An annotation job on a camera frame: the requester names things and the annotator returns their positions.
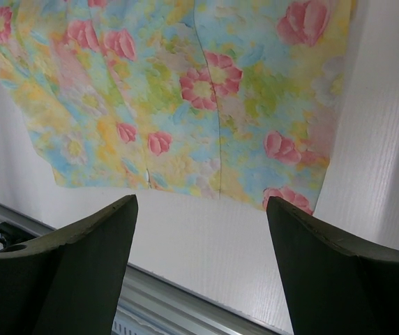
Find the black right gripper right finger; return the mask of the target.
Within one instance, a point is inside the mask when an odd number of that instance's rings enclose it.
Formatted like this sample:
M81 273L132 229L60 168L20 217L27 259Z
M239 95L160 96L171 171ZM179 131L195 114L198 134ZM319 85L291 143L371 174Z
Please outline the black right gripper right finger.
M295 334L399 334L399 251L269 198L269 229Z

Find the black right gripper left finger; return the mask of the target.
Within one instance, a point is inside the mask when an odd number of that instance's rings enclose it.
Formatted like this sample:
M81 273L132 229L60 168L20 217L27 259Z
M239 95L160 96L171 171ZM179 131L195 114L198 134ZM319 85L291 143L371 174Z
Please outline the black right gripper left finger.
M110 334L137 214L127 195L0 250L0 334Z

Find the floral pastel skirt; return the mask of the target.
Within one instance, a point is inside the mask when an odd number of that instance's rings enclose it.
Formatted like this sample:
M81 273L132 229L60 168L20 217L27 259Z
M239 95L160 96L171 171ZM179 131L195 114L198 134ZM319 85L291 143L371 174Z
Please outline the floral pastel skirt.
M0 82L59 185L313 213L354 1L0 1Z

